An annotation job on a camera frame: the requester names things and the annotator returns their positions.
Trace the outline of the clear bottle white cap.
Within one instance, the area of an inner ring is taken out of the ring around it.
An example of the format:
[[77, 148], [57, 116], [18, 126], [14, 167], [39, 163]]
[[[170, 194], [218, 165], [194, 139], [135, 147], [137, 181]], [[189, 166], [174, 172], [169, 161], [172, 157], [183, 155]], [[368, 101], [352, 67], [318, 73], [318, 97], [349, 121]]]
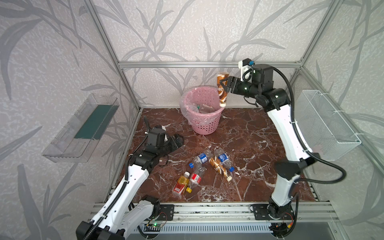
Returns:
[[205, 104], [197, 105], [197, 108], [199, 110], [199, 113], [201, 114], [209, 114], [216, 111], [215, 108], [213, 108], [212, 106], [205, 105]]

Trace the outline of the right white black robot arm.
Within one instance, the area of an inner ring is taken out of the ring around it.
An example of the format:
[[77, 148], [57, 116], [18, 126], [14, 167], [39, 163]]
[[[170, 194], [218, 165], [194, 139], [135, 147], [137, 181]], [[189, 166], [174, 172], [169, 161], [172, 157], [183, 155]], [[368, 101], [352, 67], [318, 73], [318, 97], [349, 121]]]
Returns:
[[[251, 59], [240, 61], [238, 67], [241, 76], [222, 80], [222, 87], [227, 93], [255, 99], [255, 104], [262, 106], [273, 121], [286, 152], [286, 157], [275, 164], [277, 182], [267, 207], [270, 218], [279, 220], [290, 209], [291, 192], [298, 182], [336, 184], [346, 178], [347, 172], [323, 160], [305, 142], [295, 119], [294, 91], [280, 70], [268, 64], [256, 64]], [[302, 170], [316, 162], [340, 171], [341, 176], [329, 181], [302, 178]]]

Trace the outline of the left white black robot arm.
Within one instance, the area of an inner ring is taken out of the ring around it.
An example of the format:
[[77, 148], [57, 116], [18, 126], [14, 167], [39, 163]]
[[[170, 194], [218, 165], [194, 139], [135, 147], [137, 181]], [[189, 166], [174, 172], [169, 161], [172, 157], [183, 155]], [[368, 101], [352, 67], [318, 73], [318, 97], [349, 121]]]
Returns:
[[132, 207], [137, 191], [159, 164], [184, 145], [184, 137], [170, 136], [160, 126], [147, 131], [143, 150], [129, 157], [124, 178], [112, 196], [89, 222], [81, 222], [76, 230], [79, 240], [125, 240], [145, 220], [159, 215], [159, 199], [147, 196]]

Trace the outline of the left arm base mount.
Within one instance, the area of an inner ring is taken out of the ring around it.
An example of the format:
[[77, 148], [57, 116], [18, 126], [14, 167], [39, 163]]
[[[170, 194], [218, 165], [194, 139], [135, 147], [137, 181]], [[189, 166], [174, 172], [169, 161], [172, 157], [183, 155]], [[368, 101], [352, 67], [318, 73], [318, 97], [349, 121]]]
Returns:
[[150, 202], [153, 205], [153, 211], [147, 220], [172, 221], [175, 212], [174, 204], [163, 204], [158, 198], [145, 196], [142, 201]]

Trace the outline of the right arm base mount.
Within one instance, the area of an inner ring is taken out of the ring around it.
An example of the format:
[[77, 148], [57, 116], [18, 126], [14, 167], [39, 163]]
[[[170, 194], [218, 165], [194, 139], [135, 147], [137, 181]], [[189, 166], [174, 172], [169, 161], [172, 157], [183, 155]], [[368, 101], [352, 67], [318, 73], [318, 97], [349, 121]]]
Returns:
[[252, 204], [250, 210], [254, 214], [255, 220], [282, 220], [289, 214], [292, 218], [296, 217], [291, 200], [287, 204], [279, 206], [272, 197], [269, 197], [267, 203]]

